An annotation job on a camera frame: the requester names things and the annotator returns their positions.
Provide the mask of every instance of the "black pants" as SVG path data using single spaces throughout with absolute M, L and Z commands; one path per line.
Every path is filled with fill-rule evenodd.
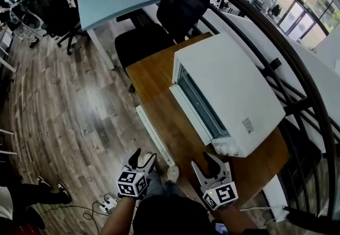
M 39 185 L 19 184 L 8 187 L 13 202 L 13 224 L 21 225 L 29 223 L 26 212 L 28 206 L 41 204 L 67 204 L 69 198 L 66 194 L 58 192 L 53 194 L 50 187 L 41 183 Z

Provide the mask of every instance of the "red fabric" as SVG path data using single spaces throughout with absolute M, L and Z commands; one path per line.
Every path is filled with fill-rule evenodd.
M 26 224 L 12 229 L 11 235 L 41 235 L 39 229 L 34 225 Z

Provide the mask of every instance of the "light blue tabletop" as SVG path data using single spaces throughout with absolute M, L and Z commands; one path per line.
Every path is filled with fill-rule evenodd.
M 107 20 L 158 2 L 160 0 L 78 0 L 81 29 L 92 29 Z

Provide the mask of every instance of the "brown wooden tabletop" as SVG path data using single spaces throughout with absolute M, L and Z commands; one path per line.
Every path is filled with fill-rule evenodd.
M 205 146 L 169 90 L 172 84 L 174 54 L 177 50 L 210 37 L 206 33 L 162 50 L 129 67 L 127 73 L 150 122 L 199 196 L 200 185 L 191 169 L 195 160 L 207 172 L 202 152 L 216 154 Z M 289 157 L 285 142 L 276 128 L 247 158 L 232 157 L 234 180 L 241 206 L 255 196 L 283 167 Z

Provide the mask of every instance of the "electrical outlet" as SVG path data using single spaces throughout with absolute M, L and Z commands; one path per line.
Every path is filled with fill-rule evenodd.
M 99 208 L 100 210 L 105 214 L 110 214 L 111 210 L 117 206 L 117 201 L 113 199 L 112 197 L 109 198 L 108 201 L 105 201 L 102 203 Z

